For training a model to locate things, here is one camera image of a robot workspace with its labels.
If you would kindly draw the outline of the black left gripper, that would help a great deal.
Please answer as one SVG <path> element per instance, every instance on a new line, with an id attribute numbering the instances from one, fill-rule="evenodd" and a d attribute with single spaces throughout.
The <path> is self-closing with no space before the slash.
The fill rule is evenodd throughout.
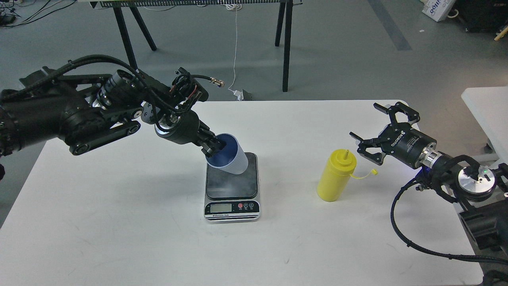
<path id="1" fill-rule="evenodd" d="M 181 115 L 176 123 L 170 127 L 163 127 L 167 119 L 169 119 L 169 117 L 165 116 L 163 120 L 155 126 L 156 134 L 161 138 L 165 138 L 179 145 L 185 145 L 187 143 L 202 145 L 201 151 L 207 158 L 211 158 L 227 146 L 227 143 L 217 136 L 211 136 L 209 127 L 199 119 L 194 111 Z"/>

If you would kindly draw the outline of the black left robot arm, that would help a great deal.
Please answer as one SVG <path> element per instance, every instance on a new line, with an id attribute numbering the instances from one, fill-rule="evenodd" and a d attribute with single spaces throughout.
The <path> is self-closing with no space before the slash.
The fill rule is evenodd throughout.
<path id="1" fill-rule="evenodd" d="M 21 78 L 22 89 L 1 91 L 1 156 L 61 139 L 77 156 L 136 133 L 141 123 L 178 145 L 201 147 L 207 158 L 226 147 L 192 107 L 208 100 L 199 79 L 214 77 L 179 68 L 171 85 L 103 54 L 43 67 Z"/>

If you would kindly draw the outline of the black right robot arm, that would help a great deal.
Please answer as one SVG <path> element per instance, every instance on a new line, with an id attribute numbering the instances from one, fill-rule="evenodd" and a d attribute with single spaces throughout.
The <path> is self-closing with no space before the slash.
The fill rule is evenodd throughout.
<path id="1" fill-rule="evenodd" d="M 460 221 L 479 249 L 507 252 L 507 199 L 482 207 L 472 204 L 486 201 L 496 188 L 507 193 L 507 164 L 490 168 L 467 155 L 452 157 L 437 151 L 437 141 L 413 127 L 420 120 L 417 111 L 402 102 L 386 106 L 374 103 L 374 107 L 388 115 L 390 123 L 375 138 L 361 138 L 350 132 L 350 136 L 357 141 L 358 154 L 377 165 L 382 165 L 384 157 L 390 155 L 418 170 L 414 178 L 401 187 L 392 202 L 391 225 L 399 239 L 406 246 L 428 255 L 463 262 L 507 265 L 506 259 L 497 257 L 452 255 L 429 250 L 408 239 L 395 221 L 396 203 L 408 188 L 415 186 L 420 191 L 431 189 L 444 200 L 461 206 Z"/>

